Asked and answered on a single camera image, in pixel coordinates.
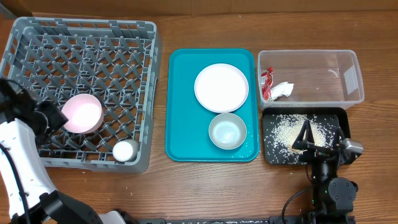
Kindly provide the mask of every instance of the teal tray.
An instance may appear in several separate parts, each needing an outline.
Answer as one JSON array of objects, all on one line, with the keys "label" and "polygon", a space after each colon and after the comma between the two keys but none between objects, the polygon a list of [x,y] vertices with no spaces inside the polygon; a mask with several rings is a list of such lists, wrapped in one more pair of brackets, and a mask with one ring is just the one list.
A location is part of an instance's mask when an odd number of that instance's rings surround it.
[{"label": "teal tray", "polygon": [[[197,75],[209,65],[227,63],[240,69],[249,82],[249,95],[233,113],[248,129],[246,140],[233,150],[223,150],[210,140],[208,128],[218,115],[195,97]],[[167,87],[165,150],[180,162],[250,162],[260,150],[256,75],[253,55],[244,49],[180,49],[170,56]]]}]

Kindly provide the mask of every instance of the wooden tabletop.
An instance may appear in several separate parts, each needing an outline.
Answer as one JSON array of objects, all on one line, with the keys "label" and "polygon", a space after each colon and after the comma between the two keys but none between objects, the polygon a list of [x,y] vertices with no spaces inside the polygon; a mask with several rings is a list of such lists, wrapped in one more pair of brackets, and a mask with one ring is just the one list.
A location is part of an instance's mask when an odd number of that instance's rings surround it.
[{"label": "wooden tabletop", "polygon": [[[47,169],[58,189],[98,213],[114,208],[136,218],[262,218],[280,215],[286,200],[309,185],[305,169],[270,166],[264,149],[244,164],[174,162],[165,153],[170,54],[180,48],[241,47],[261,50],[351,49],[358,56],[365,101],[347,110],[351,136],[364,154],[339,176],[355,181],[358,223],[397,223],[398,218],[398,12],[328,12],[225,16],[124,17],[157,24],[163,42],[155,94],[150,166],[142,174]],[[0,53],[12,21],[0,21]],[[0,182],[0,222],[8,199]],[[287,214],[310,208],[311,194],[295,199]]]}]

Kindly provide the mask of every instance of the black container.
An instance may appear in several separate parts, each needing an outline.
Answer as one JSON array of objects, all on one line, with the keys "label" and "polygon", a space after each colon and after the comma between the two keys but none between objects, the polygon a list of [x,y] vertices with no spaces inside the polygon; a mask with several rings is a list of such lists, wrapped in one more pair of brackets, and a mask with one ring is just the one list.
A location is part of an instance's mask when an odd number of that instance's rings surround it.
[{"label": "black container", "polygon": [[285,147],[274,147],[272,130],[279,125],[277,115],[281,114],[307,114],[308,118],[316,118],[318,124],[335,126],[332,133],[327,138],[332,138],[335,129],[339,126],[346,138],[350,138],[347,113],[342,108],[266,108],[262,112],[262,133],[265,149],[266,161],[270,164],[280,165],[304,165],[305,163],[297,160],[298,154],[286,156],[283,153]]}]

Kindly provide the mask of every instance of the transparent plastic container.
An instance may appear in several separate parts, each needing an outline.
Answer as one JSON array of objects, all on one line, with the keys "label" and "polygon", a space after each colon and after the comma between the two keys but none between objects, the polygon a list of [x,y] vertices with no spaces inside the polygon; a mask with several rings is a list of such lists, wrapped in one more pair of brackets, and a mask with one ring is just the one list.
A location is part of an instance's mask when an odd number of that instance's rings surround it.
[{"label": "transparent plastic container", "polygon": [[[340,107],[347,109],[364,100],[358,59],[352,50],[263,50],[257,77],[260,109],[267,107]],[[265,101],[261,73],[274,69],[274,83],[294,83],[289,97]]]}]

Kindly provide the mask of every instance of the pink bowl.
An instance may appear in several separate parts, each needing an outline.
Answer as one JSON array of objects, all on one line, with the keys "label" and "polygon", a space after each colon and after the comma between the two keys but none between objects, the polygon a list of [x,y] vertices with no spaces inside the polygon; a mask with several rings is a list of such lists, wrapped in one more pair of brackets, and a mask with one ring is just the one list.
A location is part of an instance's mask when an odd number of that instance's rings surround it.
[{"label": "pink bowl", "polygon": [[63,106],[62,113],[69,119],[63,127],[77,134],[92,133],[104,120],[101,102],[90,94],[79,94],[70,98]]}]

